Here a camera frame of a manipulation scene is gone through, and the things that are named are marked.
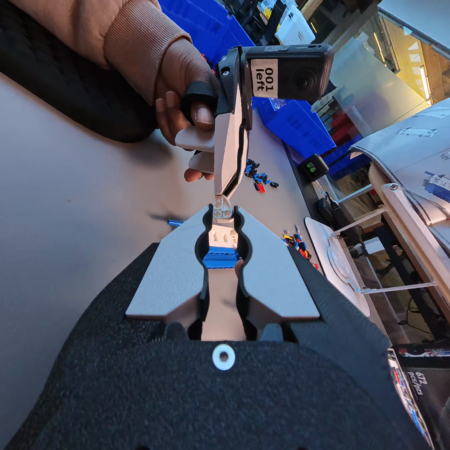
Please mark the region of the person's left hand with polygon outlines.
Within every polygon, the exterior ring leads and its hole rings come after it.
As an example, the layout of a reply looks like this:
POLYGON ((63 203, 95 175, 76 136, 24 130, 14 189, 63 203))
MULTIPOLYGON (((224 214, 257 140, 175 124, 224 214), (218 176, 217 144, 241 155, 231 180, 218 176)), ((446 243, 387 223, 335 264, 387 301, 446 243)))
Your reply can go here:
POLYGON ((159 129, 172 145, 177 133, 190 125, 180 110, 180 99, 196 81, 205 82, 219 92, 217 78, 200 52, 188 40, 178 39, 168 47, 161 61, 154 90, 159 129))

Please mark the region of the long blue plastic bin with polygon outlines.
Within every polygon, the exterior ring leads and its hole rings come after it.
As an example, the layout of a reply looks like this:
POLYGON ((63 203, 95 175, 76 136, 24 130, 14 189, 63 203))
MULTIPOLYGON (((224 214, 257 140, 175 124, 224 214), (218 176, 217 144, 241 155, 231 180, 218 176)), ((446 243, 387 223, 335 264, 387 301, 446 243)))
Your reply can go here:
POLYGON ((291 100, 274 110, 269 98, 252 98, 252 109, 258 108, 265 126, 304 159, 322 155, 335 147, 317 113, 307 101, 291 100))

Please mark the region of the stack of red blue crates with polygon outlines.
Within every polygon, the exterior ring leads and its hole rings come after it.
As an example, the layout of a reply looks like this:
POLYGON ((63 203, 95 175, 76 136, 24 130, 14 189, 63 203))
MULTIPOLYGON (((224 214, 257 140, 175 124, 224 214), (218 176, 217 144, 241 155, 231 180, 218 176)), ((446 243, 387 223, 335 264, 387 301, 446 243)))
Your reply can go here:
POLYGON ((368 168, 371 158, 366 154, 352 149, 352 146, 362 140, 363 136, 343 110, 336 111, 325 123, 329 125, 329 133, 335 147, 321 155, 329 167, 328 177, 333 181, 368 168))

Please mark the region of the blue white lego assembly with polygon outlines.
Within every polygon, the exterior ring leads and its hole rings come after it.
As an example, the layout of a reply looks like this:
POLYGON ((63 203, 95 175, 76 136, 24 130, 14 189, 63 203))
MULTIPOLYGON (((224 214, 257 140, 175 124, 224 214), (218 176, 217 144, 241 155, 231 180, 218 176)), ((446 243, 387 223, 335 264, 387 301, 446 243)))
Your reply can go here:
POLYGON ((241 259, 237 252, 238 234, 234 229, 234 220, 230 222, 212 221, 208 233, 209 251, 203 258, 207 269, 233 269, 241 259))

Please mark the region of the black battery pack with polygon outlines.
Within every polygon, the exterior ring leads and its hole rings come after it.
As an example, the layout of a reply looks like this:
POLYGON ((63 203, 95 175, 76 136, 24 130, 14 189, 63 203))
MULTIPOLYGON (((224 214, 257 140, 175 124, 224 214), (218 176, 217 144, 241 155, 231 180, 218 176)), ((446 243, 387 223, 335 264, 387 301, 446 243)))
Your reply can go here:
POLYGON ((329 166, 318 154, 313 154, 298 166, 298 172, 307 183, 312 183, 329 172, 329 166))

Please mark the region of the blue plastic bin white sticker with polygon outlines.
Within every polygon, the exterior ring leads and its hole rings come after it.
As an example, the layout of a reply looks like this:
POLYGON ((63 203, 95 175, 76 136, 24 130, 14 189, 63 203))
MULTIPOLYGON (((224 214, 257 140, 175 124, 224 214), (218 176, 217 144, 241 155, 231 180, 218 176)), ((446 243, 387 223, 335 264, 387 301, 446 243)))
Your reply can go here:
POLYGON ((214 0, 160 0, 165 13, 187 32, 194 46, 215 67, 230 48, 255 44, 236 18, 214 0))

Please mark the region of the white book stand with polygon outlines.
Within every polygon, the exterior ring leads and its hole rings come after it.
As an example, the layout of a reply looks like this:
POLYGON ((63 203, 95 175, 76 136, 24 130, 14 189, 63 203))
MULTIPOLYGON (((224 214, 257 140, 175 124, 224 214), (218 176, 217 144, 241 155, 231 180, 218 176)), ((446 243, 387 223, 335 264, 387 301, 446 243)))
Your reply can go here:
POLYGON ((413 209, 404 191, 409 190, 395 183, 384 184, 381 187, 384 206, 337 231, 310 217, 305 218, 305 227, 325 277, 367 317, 370 317, 370 308, 365 295, 374 293, 437 288, 445 302, 449 304, 449 257, 429 227, 413 209), (344 231, 382 213, 387 213, 391 217, 407 242, 407 246, 419 260, 429 282, 386 289, 369 289, 360 286, 339 238, 344 231))

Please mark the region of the pile of mixed lego pieces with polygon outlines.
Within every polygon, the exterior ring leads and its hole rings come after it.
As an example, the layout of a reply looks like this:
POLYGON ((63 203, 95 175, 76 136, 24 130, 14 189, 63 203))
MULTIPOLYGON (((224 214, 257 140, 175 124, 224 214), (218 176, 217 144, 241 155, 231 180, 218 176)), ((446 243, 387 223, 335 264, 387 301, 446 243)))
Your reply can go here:
POLYGON ((282 233, 282 240, 287 246, 294 247, 303 257, 309 260, 311 264, 318 270, 317 263, 312 262, 312 254, 308 251, 307 245, 300 234, 300 228, 294 225, 295 233, 290 233, 288 230, 284 230, 282 233))

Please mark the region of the white half-round lego piece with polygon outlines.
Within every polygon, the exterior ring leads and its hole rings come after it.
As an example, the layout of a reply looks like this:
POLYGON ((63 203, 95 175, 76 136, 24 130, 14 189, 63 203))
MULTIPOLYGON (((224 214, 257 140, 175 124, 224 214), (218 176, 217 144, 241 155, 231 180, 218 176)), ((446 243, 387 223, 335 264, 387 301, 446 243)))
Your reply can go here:
POLYGON ((229 223, 232 221, 233 208, 225 195, 221 194, 215 196, 212 217, 217 223, 229 223))

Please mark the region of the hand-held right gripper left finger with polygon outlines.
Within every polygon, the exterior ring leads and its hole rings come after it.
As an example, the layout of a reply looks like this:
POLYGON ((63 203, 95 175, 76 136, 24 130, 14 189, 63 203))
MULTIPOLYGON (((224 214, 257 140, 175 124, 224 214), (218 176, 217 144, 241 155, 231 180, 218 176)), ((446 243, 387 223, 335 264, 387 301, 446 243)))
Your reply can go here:
POLYGON ((211 206, 206 206, 158 243, 127 318, 180 323, 190 339, 201 339, 210 303, 203 263, 210 231, 211 206))

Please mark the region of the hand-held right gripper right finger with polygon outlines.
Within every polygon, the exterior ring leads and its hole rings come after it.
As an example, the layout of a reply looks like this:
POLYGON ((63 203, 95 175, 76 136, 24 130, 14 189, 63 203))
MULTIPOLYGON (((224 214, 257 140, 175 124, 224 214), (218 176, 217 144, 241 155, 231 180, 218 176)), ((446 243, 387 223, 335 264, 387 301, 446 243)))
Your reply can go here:
POLYGON ((318 308, 288 246, 240 206, 234 207, 239 268, 236 306, 246 340, 268 324, 310 322, 318 308))

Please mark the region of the pile of blue black pins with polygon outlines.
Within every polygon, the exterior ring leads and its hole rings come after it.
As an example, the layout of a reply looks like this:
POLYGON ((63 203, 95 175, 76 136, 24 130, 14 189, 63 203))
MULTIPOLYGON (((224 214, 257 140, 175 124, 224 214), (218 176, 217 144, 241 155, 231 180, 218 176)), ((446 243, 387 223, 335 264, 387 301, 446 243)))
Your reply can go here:
POLYGON ((272 188, 278 188, 279 184, 268 179, 268 175, 266 172, 262 172, 262 173, 258 172, 259 166, 260 166, 260 164, 256 163, 254 160, 247 159, 245 170, 244 170, 244 175, 248 178, 251 178, 253 180, 253 183, 255 181, 258 181, 260 183, 263 183, 265 186, 269 185, 272 188))

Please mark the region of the person's left forearm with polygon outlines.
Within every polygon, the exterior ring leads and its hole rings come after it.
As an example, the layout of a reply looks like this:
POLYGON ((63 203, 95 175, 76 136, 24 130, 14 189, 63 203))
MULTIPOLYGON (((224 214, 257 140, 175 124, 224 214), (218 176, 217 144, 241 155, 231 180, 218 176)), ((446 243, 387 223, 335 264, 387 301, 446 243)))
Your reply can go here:
POLYGON ((118 71, 150 104, 168 47, 190 36, 147 0, 13 0, 69 48, 118 71))

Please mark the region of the lego instruction booklet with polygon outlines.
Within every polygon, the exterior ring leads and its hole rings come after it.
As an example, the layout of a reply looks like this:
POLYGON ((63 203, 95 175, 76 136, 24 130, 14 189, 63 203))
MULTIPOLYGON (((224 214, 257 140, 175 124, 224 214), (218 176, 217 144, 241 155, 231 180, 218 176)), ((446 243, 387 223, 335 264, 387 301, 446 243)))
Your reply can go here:
POLYGON ((419 211, 449 254, 450 99, 382 129, 352 145, 375 161, 419 211))

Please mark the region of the black power adapter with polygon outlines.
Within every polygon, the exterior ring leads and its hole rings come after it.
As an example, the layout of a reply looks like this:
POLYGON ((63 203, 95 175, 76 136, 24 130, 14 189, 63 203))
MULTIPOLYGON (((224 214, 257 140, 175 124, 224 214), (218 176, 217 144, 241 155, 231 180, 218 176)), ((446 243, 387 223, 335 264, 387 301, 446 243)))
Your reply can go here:
MULTIPOLYGON (((324 194, 324 196, 317 201, 316 206, 317 211, 324 219, 325 224, 336 231, 353 222, 353 218, 345 206, 341 206, 333 200, 328 192, 322 192, 322 194, 324 194)), ((352 247, 363 243, 363 230, 360 225, 356 225, 341 232, 341 237, 344 238, 347 247, 352 247)))

